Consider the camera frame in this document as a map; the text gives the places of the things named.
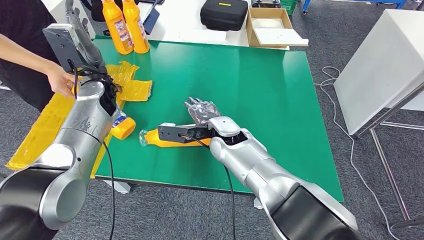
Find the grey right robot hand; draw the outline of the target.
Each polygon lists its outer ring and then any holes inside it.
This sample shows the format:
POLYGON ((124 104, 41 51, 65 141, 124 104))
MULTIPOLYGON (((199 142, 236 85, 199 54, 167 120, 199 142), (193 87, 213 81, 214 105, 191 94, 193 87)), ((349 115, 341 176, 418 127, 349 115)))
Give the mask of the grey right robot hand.
POLYGON ((212 101, 188 97, 188 100, 184 102, 184 106, 196 125, 206 125, 209 119, 222 116, 212 101))

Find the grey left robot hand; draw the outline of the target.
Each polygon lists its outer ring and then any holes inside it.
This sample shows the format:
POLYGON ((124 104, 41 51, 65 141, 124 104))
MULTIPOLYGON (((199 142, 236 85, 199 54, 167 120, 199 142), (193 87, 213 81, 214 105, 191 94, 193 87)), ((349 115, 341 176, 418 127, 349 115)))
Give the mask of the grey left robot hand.
POLYGON ((80 9, 74 7, 73 0, 65 1, 65 17, 75 30, 79 43, 76 45, 86 62, 95 67, 105 66, 105 61, 97 46, 93 44, 88 31, 88 19, 80 20, 80 9))

